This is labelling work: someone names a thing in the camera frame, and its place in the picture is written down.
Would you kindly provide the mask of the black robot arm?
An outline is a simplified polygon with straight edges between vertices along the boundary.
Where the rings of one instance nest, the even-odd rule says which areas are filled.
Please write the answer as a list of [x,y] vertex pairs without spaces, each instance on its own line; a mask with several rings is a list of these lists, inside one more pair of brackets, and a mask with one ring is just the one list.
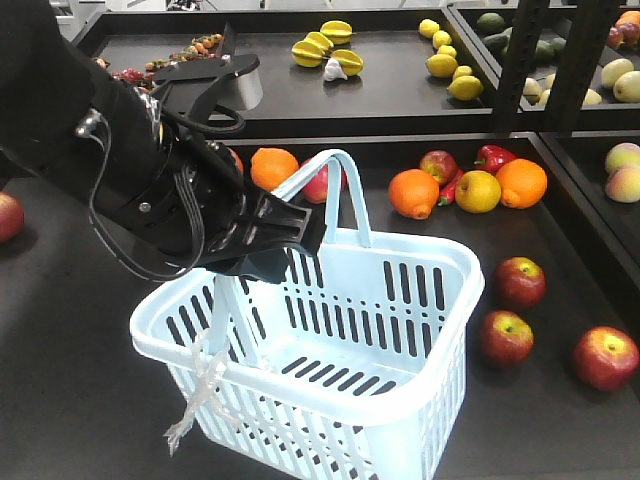
[[279,283],[294,249],[317,254],[321,217],[244,177],[225,133],[222,90],[253,74],[253,54],[166,67],[151,92],[114,78],[60,33],[46,1],[1,5],[1,149],[83,201],[106,248],[135,275],[203,267]]

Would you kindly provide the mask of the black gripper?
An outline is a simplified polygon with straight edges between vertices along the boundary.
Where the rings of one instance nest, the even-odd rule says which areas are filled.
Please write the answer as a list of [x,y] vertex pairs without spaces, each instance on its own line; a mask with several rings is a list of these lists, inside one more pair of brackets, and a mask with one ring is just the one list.
[[280,283],[286,249],[314,256],[325,222],[251,179],[234,151],[200,139],[173,144],[162,180],[167,186],[149,221],[149,241],[184,269]]

